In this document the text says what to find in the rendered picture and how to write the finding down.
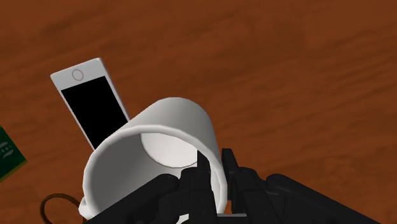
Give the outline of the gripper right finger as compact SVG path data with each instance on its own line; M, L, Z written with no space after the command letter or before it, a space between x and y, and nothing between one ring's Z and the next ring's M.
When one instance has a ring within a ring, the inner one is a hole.
M239 166L230 148L221 160L232 214L221 215L220 224L380 224L283 174L261 179Z

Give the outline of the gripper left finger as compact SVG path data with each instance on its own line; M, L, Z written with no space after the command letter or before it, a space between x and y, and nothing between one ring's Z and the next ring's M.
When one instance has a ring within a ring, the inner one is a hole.
M85 224L218 224L209 161L197 153L197 166L181 177L161 174Z

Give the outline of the white mug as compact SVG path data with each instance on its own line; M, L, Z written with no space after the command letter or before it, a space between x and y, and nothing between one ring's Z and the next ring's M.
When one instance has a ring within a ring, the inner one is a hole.
M89 220L160 174L179 177L184 168L196 166L198 153L210 163L216 210L223 213L227 182L209 115L189 99L160 99L90 155L78 211Z

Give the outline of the white smartphone with black screen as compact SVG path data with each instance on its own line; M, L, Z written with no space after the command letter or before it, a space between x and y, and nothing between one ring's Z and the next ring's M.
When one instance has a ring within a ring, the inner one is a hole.
M129 121L102 59L65 68L50 78L92 149Z

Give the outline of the green book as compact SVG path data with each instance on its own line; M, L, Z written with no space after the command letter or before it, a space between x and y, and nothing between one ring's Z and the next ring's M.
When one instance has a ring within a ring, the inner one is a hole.
M27 159L0 126L0 183L26 163Z

